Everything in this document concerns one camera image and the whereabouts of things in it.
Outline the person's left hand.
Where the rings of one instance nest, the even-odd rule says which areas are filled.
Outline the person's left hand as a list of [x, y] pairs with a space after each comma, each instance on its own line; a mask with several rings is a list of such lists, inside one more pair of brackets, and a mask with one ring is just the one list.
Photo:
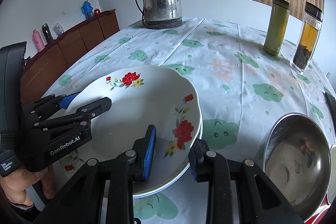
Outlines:
[[30, 172], [21, 167], [6, 177], [1, 177], [1, 188], [6, 198], [18, 205], [32, 206], [34, 203], [26, 189], [37, 182], [42, 182], [42, 190], [47, 199], [55, 195], [54, 167], [52, 165], [38, 172]]

